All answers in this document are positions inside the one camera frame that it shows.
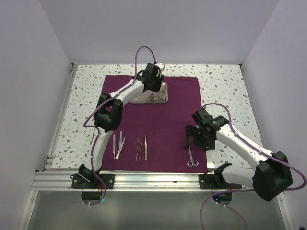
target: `white wall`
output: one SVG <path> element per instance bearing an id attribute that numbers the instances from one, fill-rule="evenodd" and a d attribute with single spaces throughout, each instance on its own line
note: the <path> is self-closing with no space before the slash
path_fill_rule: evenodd
<path id="1" fill-rule="evenodd" d="M 0 1 L 0 223 L 18 228 L 43 166 L 70 63 L 38 0 Z"/>
<path id="2" fill-rule="evenodd" d="M 132 63 L 141 45 L 168 63 L 243 63 L 278 2 L 40 1 L 71 62 L 111 64 Z"/>
<path id="3" fill-rule="evenodd" d="M 283 151 L 307 175 L 307 1 L 280 0 L 243 65 L 264 146 Z M 302 183 L 294 172 L 295 185 Z M 297 225 L 307 227 L 307 189 L 286 192 Z"/>

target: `terrazzo table surface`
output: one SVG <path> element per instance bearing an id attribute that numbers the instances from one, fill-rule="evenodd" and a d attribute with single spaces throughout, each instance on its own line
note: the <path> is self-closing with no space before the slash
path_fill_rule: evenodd
<path id="1" fill-rule="evenodd" d="M 145 65 L 138 65 L 138 70 Z M 254 142 L 261 144 L 259 131 L 250 105 L 239 65 L 174 65 L 168 64 L 165 76 L 197 77 L 202 104 L 217 102 L 230 110 L 234 126 Z M 58 141 L 53 149 L 52 169 L 77 169 L 87 159 L 93 129 L 85 129 L 85 118 L 96 108 L 105 75 L 134 75 L 134 65 L 79 65 L 71 88 Z M 211 105 L 213 116 L 227 116 L 223 108 Z M 207 152 L 208 168 L 217 168 L 225 161 L 249 168 L 243 158 L 219 141 L 215 150 Z"/>

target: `metal tray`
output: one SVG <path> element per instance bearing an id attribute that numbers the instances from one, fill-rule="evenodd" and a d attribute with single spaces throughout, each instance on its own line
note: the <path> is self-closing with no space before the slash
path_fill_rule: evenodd
<path id="1" fill-rule="evenodd" d="M 146 90 L 129 101 L 132 104 L 162 104 L 168 101 L 168 87 L 166 82 L 162 82 L 159 92 Z"/>

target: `tabletop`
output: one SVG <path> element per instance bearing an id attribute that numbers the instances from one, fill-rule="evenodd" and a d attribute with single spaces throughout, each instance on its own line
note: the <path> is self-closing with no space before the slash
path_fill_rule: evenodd
<path id="1" fill-rule="evenodd" d="M 138 70 L 146 65 L 138 65 Z M 165 76 L 197 77 L 202 104 L 224 104 L 232 115 L 234 126 L 245 136 L 261 145 L 261 139 L 244 79 L 239 65 L 176 65 L 167 64 Z M 90 152 L 93 129 L 83 127 L 85 119 L 95 109 L 106 75 L 134 75 L 134 65 L 78 65 L 65 115 L 56 145 L 52 169 L 77 169 Z M 207 111 L 217 117 L 226 112 L 211 105 Z M 248 163 L 232 149 L 219 141 L 215 150 L 207 152 L 208 168 L 217 168 L 225 162 L 237 167 L 249 168 Z"/>

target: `purple mat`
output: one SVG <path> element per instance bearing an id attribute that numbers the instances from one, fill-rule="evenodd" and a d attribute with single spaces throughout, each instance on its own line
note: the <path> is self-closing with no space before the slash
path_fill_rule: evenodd
<path id="1" fill-rule="evenodd" d="M 129 82 L 132 76 L 106 76 L 103 92 L 111 93 Z M 198 166 L 188 167 L 189 151 L 184 149 L 185 125 L 193 125 L 191 115 L 200 109 L 201 96 L 198 79 L 194 77 L 165 77 L 168 102 L 165 104 L 130 104 L 123 109 L 116 134 L 116 154 L 119 133 L 126 137 L 119 159 L 113 159 L 113 137 L 103 157 L 103 169 L 198 173 L 207 171 L 206 153 L 191 146 Z M 138 139 L 147 136 L 148 160 L 135 161 Z"/>

